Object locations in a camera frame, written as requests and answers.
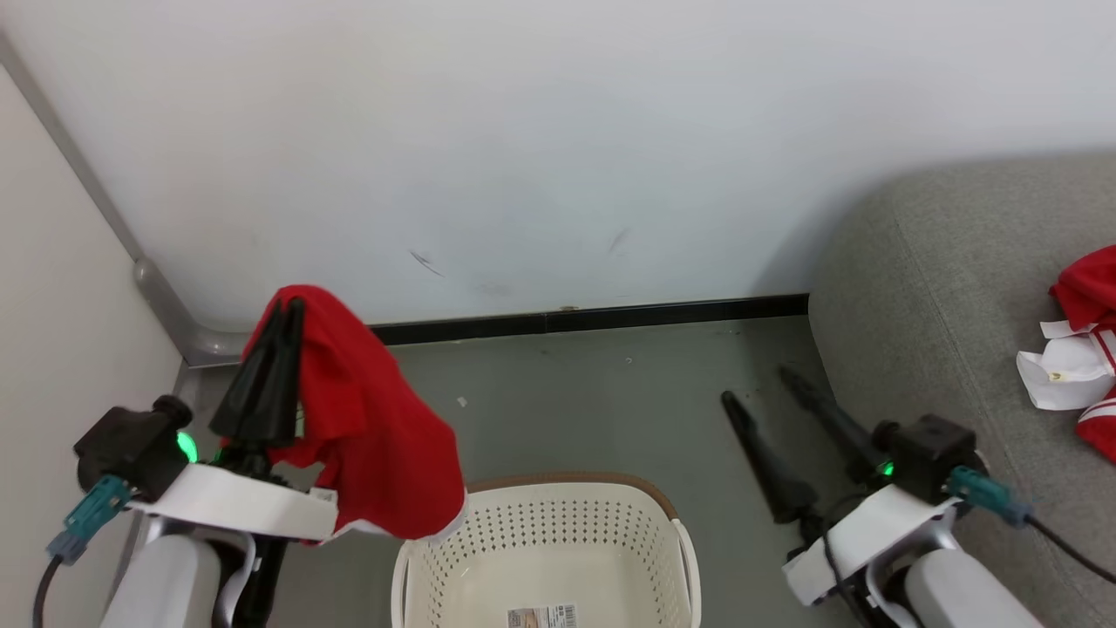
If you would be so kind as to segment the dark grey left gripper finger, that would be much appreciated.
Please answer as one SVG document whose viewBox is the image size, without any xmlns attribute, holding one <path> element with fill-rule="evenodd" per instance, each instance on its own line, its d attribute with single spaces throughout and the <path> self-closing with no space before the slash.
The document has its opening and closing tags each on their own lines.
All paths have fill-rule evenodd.
<svg viewBox="0 0 1116 628">
<path fill-rule="evenodd" d="M 276 302 L 264 318 L 247 357 L 241 361 L 227 396 L 219 403 L 208 428 L 223 439 L 238 439 L 263 447 L 288 442 L 288 342 L 283 338 L 287 315 Z"/>
<path fill-rule="evenodd" d="M 276 305 L 262 339 L 267 375 L 262 393 L 264 444 L 271 448 L 294 445 L 304 347 L 304 300 L 294 297 Z"/>
</svg>

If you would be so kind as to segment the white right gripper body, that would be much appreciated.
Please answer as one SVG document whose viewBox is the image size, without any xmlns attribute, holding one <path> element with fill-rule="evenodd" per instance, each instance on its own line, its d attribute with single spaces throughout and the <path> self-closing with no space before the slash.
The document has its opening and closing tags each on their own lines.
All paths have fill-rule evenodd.
<svg viewBox="0 0 1116 628">
<path fill-rule="evenodd" d="M 785 566 L 786 583 L 799 603 L 820 603 L 833 592 L 836 577 L 826 550 L 833 551 L 838 571 L 849 577 L 901 541 L 912 537 L 933 516 L 944 515 L 958 504 L 956 497 L 931 505 L 905 490 L 883 487 L 862 501 L 853 512 L 827 531 L 826 539 L 812 542 L 805 552 Z"/>
</svg>

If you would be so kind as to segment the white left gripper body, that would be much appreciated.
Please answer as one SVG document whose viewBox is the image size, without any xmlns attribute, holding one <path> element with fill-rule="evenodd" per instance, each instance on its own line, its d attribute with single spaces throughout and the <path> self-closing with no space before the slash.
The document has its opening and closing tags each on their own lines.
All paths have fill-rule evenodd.
<svg viewBox="0 0 1116 628">
<path fill-rule="evenodd" d="M 131 509 L 227 531 L 315 542 L 330 539 L 337 521 L 337 506 L 323 497 L 201 464 L 187 464 L 157 501 L 134 500 Z"/>
</svg>

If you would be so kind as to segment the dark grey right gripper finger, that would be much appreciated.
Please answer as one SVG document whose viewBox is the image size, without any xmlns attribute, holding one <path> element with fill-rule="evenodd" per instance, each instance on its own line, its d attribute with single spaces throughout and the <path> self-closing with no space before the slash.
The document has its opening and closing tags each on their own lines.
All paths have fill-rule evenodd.
<svg viewBox="0 0 1116 628">
<path fill-rule="evenodd" d="M 833 439 L 846 462 L 850 481 L 872 481 L 881 476 L 882 452 L 873 444 L 868 429 L 841 409 L 828 393 L 822 393 L 792 367 L 779 366 L 779 378 L 793 400 L 811 414 Z"/>
<path fill-rule="evenodd" d="M 722 392 L 720 402 L 745 453 L 775 523 L 790 524 L 812 513 L 812 506 L 818 500 L 812 486 L 799 479 L 773 450 L 766 445 L 757 422 L 733 392 Z"/>
</svg>

